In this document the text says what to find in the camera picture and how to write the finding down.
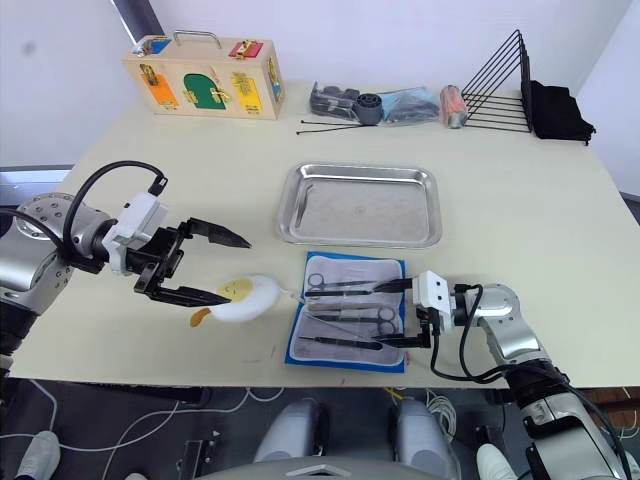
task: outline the black wire rack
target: black wire rack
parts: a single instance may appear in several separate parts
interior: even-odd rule
[[[520,68],[520,97],[494,95]],[[515,30],[462,89],[467,127],[531,133],[529,55],[520,30]]]

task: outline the floor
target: floor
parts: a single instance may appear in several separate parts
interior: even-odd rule
[[[125,428],[139,416],[172,409],[170,400],[150,398],[132,393],[105,390],[98,386],[42,382],[58,399],[58,414],[54,431],[60,440],[71,446],[98,448],[114,445]],[[255,389],[256,395],[268,397],[277,390]],[[425,398],[424,390],[404,390],[405,396]],[[454,404],[457,415],[457,453],[463,479],[475,480],[475,432],[477,425],[489,425],[496,432],[502,430],[503,411],[488,403],[478,390],[441,390]],[[244,389],[219,388],[211,391],[209,408],[229,408],[243,397]],[[176,462],[186,440],[213,438],[219,432],[212,461],[203,473],[224,470],[252,461],[253,455],[271,421],[289,403],[302,398],[314,398],[328,407],[330,434],[328,454],[392,459],[387,441],[388,411],[391,397],[382,389],[287,389],[270,403],[249,399],[232,414],[197,413],[176,415],[157,433],[119,450],[108,471],[108,479],[124,479],[131,472],[140,472],[150,480],[175,480]],[[530,443],[521,427],[520,414],[515,405],[504,410],[504,444],[516,473],[526,468],[524,450]],[[36,433],[47,427],[51,416],[49,400],[28,381],[19,381],[14,401],[2,422],[2,434]],[[142,435],[160,424],[163,416],[156,416],[138,424],[127,439]],[[13,478],[30,439],[3,439],[0,467],[4,478]],[[640,458],[640,435],[625,441],[625,448]],[[82,478],[99,480],[109,453],[80,453],[63,451],[53,480]]]

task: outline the white wall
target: white wall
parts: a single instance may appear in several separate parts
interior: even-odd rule
[[[621,192],[640,197],[640,0],[634,0],[584,84],[578,103],[592,148]]]
[[[166,33],[271,38],[285,80],[466,84],[520,28],[533,78],[582,86],[630,0],[151,0]],[[511,87],[519,86],[514,78]]]
[[[73,164],[136,95],[108,0],[0,1],[0,166]]]

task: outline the wooden toy box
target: wooden toy box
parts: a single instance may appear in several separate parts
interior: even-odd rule
[[[144,37],[122,61],[155,113],[275,119],[284,100],[271,40],[178,30]]]

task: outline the red panel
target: red panel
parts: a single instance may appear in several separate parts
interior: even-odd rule
[[[260,49],[262,48],[262,45],[263,45],[262,43],[256,43],[256,42],[249,45],[249,48],[247,49],[247,51],[244,52],[244,58],[256,58],[258,56],[258,53],[260,53]],[[235,57],[236,52],[241,46],[242,46],[242,42],[236,43],[236,46],[233,47],[233,50],[229,52],[229,56]]]

